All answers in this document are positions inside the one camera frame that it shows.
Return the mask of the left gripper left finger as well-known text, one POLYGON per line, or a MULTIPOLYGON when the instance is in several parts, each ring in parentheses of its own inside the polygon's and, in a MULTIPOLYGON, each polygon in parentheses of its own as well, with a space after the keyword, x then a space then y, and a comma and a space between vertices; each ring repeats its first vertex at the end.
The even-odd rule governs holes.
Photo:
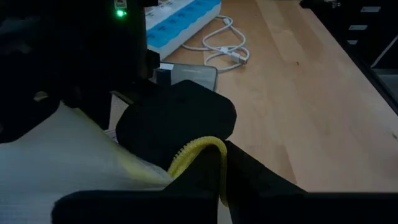
POLYGON ((220 152, 215 146, 208 146, 169 185, 169 189, 178 192, 193 192, 194 190, 217 192, 219 181, 220 152))

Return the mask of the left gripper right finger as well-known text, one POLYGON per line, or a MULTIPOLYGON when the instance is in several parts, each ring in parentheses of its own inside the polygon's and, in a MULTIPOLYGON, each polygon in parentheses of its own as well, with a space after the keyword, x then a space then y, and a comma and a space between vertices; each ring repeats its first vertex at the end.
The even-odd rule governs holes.
POLYGON ((268 169, 261 162, 244 152, 231 141, 227 146, 228 195, 295 195, 306 191, 268 169))

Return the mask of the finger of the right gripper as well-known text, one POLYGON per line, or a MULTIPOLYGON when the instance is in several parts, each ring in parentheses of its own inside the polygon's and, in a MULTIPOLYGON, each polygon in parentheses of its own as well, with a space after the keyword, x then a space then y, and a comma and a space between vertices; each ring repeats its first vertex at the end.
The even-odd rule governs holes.
POLYGON ((236 118, 228 98, 184 80, 130 105, 116 126, 116 137, 132 154, 167 170, 186 143, 204 136, 228 139, 236 118))

